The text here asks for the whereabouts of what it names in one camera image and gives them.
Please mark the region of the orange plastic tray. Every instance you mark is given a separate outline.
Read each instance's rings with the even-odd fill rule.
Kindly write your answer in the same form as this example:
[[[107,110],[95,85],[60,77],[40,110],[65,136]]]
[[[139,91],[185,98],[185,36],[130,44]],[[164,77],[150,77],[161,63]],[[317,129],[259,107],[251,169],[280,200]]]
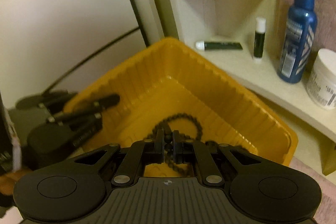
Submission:
[[[102,130],[83,144],[86,152],[109,143],[129,147],[179,113],[198,120],[202,141],[241,145],[282,165],[298,145],[296,133],[262,100],[177,39],[165,38],[117,65],[64,111],[113,93],[120,102],[102,113]]]

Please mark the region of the dark green small tube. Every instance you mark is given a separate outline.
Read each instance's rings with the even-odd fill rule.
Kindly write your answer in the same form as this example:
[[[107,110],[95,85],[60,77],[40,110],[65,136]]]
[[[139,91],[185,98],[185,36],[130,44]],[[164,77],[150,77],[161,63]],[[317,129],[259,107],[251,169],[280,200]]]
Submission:
[[[201,51],[217,51],[217,50],[242,50],[242,45],[238,42],[205,42],[195,43],[197,50]]]

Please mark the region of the green lip balm stick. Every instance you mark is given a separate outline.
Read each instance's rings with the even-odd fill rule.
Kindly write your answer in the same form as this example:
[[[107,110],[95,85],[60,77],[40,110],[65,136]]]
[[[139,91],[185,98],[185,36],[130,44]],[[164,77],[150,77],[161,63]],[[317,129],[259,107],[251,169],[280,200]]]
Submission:
[[[265,33],[266,33],[266,19],[263,17],[257,17],[254,46],[253,46],[253,60],[257,63],[260,63],[263,57]]]

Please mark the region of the cream wooden shelf unit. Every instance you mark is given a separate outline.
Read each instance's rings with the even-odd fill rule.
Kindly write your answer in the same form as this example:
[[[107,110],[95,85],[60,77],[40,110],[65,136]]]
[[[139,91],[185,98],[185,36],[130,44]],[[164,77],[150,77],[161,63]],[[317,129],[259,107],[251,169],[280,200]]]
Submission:
[[[312,141],[302,128],[296,156],[325,175],[335,174],[335,111],[323,110],[306,92],[308,74],[297,84],[281,80],[276,69],[277,0],[150,0],[156,14],[149,17],[138,6],[143,28],[156,26],[159,33],[147,34],[150,42],[172,36],[193,47],[199,40],[233,40],[242,43],[237,52],[207,53],[206,58],[242,85],[292,114],[290,122],[307,123],[317,134]],[[264,53],[260,63],[253,60],[256,18],[266,19]]]

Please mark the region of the white cream jar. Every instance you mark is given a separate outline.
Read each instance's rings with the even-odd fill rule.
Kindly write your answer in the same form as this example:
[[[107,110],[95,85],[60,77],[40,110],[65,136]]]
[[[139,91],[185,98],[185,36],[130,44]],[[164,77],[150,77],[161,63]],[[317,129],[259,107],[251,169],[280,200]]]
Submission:
[[[311,100],[325,110],[335,109],[335,63],[334,51],[320,49],[306,86]]]

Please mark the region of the blue spray bottle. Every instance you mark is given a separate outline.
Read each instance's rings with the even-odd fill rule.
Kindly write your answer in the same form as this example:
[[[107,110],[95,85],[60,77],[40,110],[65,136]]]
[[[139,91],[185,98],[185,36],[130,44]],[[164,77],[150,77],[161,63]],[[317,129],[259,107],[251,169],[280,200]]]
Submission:
[[[284,45],[277,69],[278,76],[287,83],[302,79],[317,29],[315,0],[294,0],[288,10]]]

